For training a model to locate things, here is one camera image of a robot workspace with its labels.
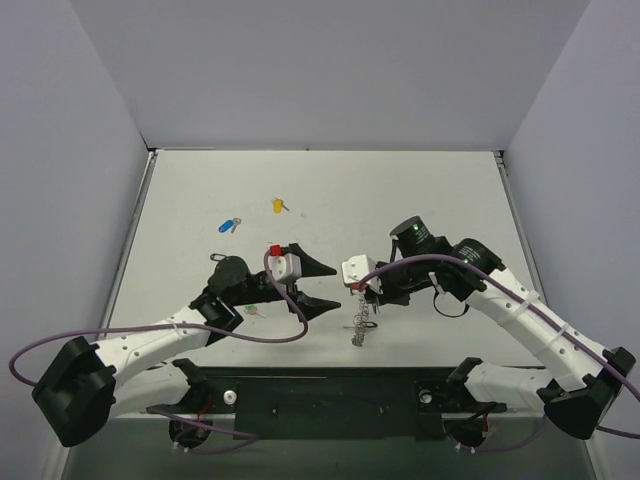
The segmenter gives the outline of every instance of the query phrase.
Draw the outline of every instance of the purple cable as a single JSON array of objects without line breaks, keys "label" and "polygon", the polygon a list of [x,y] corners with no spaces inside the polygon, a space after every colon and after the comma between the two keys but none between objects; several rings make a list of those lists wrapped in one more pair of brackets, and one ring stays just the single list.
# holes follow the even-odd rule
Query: purple cable
[{"label": "purple cable", "polygon": [[[473,265],[469,265],[468,263],[465,263],[463,260],[461,260],[459,258],[451,257],[449,255],[439,255],[439,254],[416,255],[415,257],[403,258],[403,259],[397,260],[395,262],[388,263],[387,265],[374,270],[373,272],[369,273],[368,275],[365,275],[364,278],[362,278],[362,280],[360,280],[360,288],[362,288],[372,278],[379,277],[380,275],[382,275],[385,272],[388,272],[390,270],[394,270],[394,269],[402,267],[404,265],[409,265],[411,263],[418,263],[418,262],[425,262],[425,261],[428,261],[428,262],[434,262],[434,261],[437,261],[437,262],[448,262],[448,263],[453,263],[454,265],[458,265],[460,267],[466,268],[470,272],[473,272],[474,274],[476,274],[480,279],[482,279],[482,280],[484,280],[486,282],[489,282],[491,285],[496,287],[498,290],[500,290],[505,295],[511,297],[516,302],[524,303],[524,301],[525,301],[522,297],[520,297],[516,293],[512,292],[511,290],[509,290],[507,287],[505,287],[504,285],[502,285],[500,282],[496,281],[495,279],[491,278],[489,275],[487,275],[486,273],[484,273],[482,270],[478,269],[477,267],[475,267]],[[535,305],[528,305],[527,308],[529,310],[531,310],[533,313],[535,313],[537,316],[539,316],[545,323],[547,323],[556,332],[560,331],[560,327],[556,324],[556,322],[554,322],[551,317],[549,317],[546,313],[544,313],[538,307],[536,307]],[[629,392],[631,392],[631,394],[636,398],[636,400],[638,400],[638,402],[640,402],[640,391],[638,391],[638,389],[624,375],[622,375],[615,368],[613,368],[611,365],[609,365],[604,359],[602,359],[597,353],[595,353],[593,350],[591,350],[589,347],[587,347],[580,340],[572,337],[569,333],[563,332],[562,336],[564,338],[566,338],[567,340],[569,340],[569,342],[571,342],[573,345],[575,345],[576,347],[580,348],[583,352],[585,352],[587,355],[589,355],[596,362],[598,362],[602,366],[602,368],[604,368],[616,380],[618,380],[622,385],[624,385],[626,387],[626,389],[629,390]],[[607,427],[596,427],[596,429],[600,430],[602,432],[605,432],[605,433],[610,433],[612,435],[618,435],[618,436],[625,437],[625,438],[638,438],[638,439],[640,439],[640,434],[636,434],[636,433],[623,432],[623,431],[620,431],[620,430],[615,430],[615,429],[607,428]]]},{"label": "purple cable", "polygon": [[[299,340],[302,337],[304,337],[307,334],[307,332],[309,332],[309,323],[306,317],[304,316],[304,313],[302,313],[302,310],[300,310],[300,307],[296,305],[296,303],[291,299],[291,297],[289,297],[285,289],[273,277],[273,273],[271,273],[271,269],[269,268],[269,256],[270,256],[270,253],[269,251],[267,251],[264,254],[264,262],[263,262],[264,271],[267,274],[267,278],[269,279],[269,282],[271,282],[271,285],[276,289],[276,291],[285,300],[285,302],[287,302],[289,307],[291,307],[291,309],[298,315],[298,318],[302,322],[302,331],[300,333],[292,337],[285,337],[285,338],[260,338],[260,337],[251,337],[249,335],[243,335],[241,333],[227,332],[226,330],[222,330],[221,328],[210,327],[208,325],[202,325],[199,323],[182,323],[180,324],[180,328],[195,328],[198,330],[206,330],[209,332],[218,333],[220,335],[225,335],[227,337],[233,337],[239,340],[246,340],[248,342],[256,342],[256,343],[272,343],[272,344],[273,343],[290,343],[290,342],[295,342],[296,340]],[[41,338],[40,340],[30,343],[29,345],[22,347],[20,350],[18,350],[9,360],[9,372],[11,372],[11,375],[13,375],[16,378],[16,380],[18,380],[19,382],[29,385],[30,387],[35,387],[37,385],[36,382],[26,378],[20,372],[18,372],[18,370],[16,369],[16,362],[22,355],[41,345],[44,345],[50,342],[55,342],[56,340],[62,340],[63,338],[79,337],[81,335],[153,332],[156,330],[171,330],[174,328],[175,328],[175,325],[166,324],[166,325],[144,325],[140,327],[90,328],[86,330],[73,330],[71,332],[58,333],[57,335],[51,335],[49,337]]]},{"label": "purple cable", "polygon": [[474,453],[502,453],[502,452],[511,452],[513,450],[518,450],[520,448],[524,448],[527,445],[532,444],[533,442],[535,442],[538,437],[540,437],[540,435],[542,435],[542,432],[544,431],[544,427],[547,426],[547,417],[542,417],[542,419],[540,420],[540,423],[538,424],[538,427],[535,429],[535,431],[529,435],[527,438],[525,438],[524,440],[521,440],[518,443],[515,443],[513,445],[506,445],[506,446],[495,446],[495,447],[478,447],[475,450],[472,449],[471,447],[467,447],[466,445],[462,445],[460,442],[458,442],[455,438],[453,438],[451,436],[451,434],[449,434],[449,438],[451,438],[451,440],[453,440],[454,442],[460,444],[460,448],[463,450],[467,450],[467,451],[474,451]]},{"label": "purple cable", "polygon": [[233,452],[234,450],[239,450],[240,448],[246,447],[247,445],[251,445],[252,443],[255,443],[259,440],[259,437],[253,433],[238,432],[236,430],[227,430],[225,428],[218,428],[212,425],[206,425],[203,423],[194,422],[193,420],[189,420],[188,418],[183,418],[178,415],[174,415],[173,413],[165,412],[164,410],[160,410],[159,408],[156,408],[156,407],[147,408],[147,413],[162,415],[163,417],[167,417],[171,420],[175,420],[177,422],[181,422],[186,425],[191,425],[192,427],[195,427],[195,428],[202,428],[204,430],[209,430],[210,432],[223,433],[225,435],[234,435],[236,437],[247,438],[247,440],[244,440],[243,442],[237,443],[235,445],[231,445],[229,447],[216,448],[212,450],[188,449],[187,451],[192,455],[221,455],[223,453],[229,453],[229,452]]}]

